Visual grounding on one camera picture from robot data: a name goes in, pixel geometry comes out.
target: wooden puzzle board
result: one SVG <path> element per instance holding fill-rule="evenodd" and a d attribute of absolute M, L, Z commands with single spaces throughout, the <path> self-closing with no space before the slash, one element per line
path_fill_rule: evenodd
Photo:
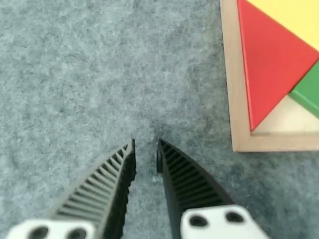
<path fill-rule="evenodd" d="M 293 0 L 251 0 L 255 4 L 265 4 L 265 8 L 274 9 L 278 4 L 278 9 L 292 8 Z M 304 4 L 318 5 L 319 1 L 304 0 Z M 306 16 L 304 9 L 309 6 L 298 5 L 296 1 L 294 7 L 301 9 L 301 15 Z M 282 21 L 289 22 L 287 15 L 282 12 L 271 14 L 282 15 Z M 232 142 L 234 151 L 302 151 L 319 150 L 319 120 L 305 108 L 292 100 L 289 96 L 284 97 L 271 113 L 255 128 L 250 130 L 249 109 L 247 104 L 245 69 L 243 60 L 243 49 L 241 41 L 241 31 L 239 23 L 237 0 L 221 0 L 221 15 L 225 49 L 225 64 L 227 73 L 227 88 L 229 98 L 229 111 L 231 120 Z M 307 41 L 319 49 L 318 37 L 309 34 L 312 30 L 319 32 L 318 21 L 308 27 L 292 25 L 293 29 L 303 31 Z"/>

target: yellow piece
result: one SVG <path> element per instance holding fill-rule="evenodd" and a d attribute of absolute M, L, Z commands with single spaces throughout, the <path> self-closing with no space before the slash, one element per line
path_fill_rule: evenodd
<path fill-rule="evenodd" d="M 247 0 L 319 51 L 319 0 Z"/>

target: green piece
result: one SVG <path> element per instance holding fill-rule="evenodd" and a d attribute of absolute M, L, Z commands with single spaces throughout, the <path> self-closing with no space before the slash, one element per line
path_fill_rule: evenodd
<path fill-rule="evenodd" d="M 319 61 L 299 81 L 289 96 L 319 118 Z"/>

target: red puzzle piece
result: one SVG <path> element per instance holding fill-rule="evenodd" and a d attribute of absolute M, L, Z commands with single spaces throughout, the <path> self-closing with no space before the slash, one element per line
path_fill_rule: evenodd
<path fill-rule="evenodd" d="M 246 0 L 238 0 L 250 129 L 319 59 L 319 52 Z"/>

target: carpet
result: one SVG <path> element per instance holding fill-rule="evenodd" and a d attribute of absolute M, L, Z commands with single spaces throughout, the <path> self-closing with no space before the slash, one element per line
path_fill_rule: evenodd
<path fill-rule="evenodd" d="M 130 138 L 123 238 L 171 238 L 159 137 L 271 238 L 319 237 L 319 153 L 231 150 L 218 0 L 2 0 L 0 29 L 1 238 Z"/>

